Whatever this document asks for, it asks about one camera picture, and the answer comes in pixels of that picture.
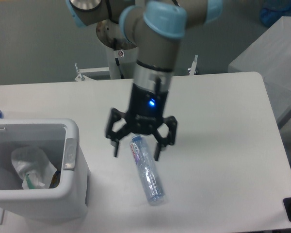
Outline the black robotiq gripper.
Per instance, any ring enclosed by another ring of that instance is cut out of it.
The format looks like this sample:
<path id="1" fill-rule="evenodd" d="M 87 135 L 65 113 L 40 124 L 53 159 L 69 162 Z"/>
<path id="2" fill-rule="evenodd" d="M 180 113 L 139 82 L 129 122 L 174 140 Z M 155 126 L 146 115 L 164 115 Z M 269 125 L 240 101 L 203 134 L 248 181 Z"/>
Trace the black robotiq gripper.
<path id="1" fill-rule="evenodd" d="M 167 100 L 168 91 L 161 91 L 162 80 L 154 79 L 154 91 L 145 90 L 136 84 L 132 85 L 129 107 L 126 113 L 116 108 L 110 111 L 105 129 L 105 137 L 114 146 L 114 157 L 118 156 L 119 144 L 122 138 L 134 134 L 153 135 L 157 140 L 154 160 L 158 161 L 160 152 L 168 145 L 172 146 L 176 141 L 178 121 L 174 116 L 163 118 L 163 111 Z M 118 131 L 113 130 L 115 123 L 124 119 L 126 123 Z M 168 127 L 166 137 L 162 137 L 158 128 L 165 124 Z"/>

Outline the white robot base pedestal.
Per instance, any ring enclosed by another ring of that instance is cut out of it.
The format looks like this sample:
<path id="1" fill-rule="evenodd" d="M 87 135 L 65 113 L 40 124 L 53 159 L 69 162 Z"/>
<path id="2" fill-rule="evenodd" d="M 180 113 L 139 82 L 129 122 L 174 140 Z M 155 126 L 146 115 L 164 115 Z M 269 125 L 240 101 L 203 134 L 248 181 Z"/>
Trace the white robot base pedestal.
<path id="1" fill-rule="evenodd" d="M 124 31 L 110 19 L 96 22 L 96 34 L 105 47 L 111 79 L 133 78 L 138 85 L 173 75 L 181 38 L 150 28 L 142 17 L 125 19 Z"/>

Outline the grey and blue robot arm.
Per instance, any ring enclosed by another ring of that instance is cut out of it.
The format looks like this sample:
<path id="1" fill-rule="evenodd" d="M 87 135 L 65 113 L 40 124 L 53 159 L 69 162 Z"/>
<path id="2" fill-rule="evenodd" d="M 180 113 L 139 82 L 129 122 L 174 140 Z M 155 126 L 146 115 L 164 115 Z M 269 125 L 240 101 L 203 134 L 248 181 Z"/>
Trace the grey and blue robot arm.
<path id="1" fill-rule="evenodd" d="M 154 159 L 174 145 L 177 120 L 164 117 L 180 42 L 188 28 L 217 19 L 220 0 L 68 0 L 66 5 L 80 27 L 111 20 L 121 35 L 138 48 L 133 84 L 126 112 L 113 108 L 105 136 L 115 148 L 130 133 L 152 135 L 157 140 Z"/>

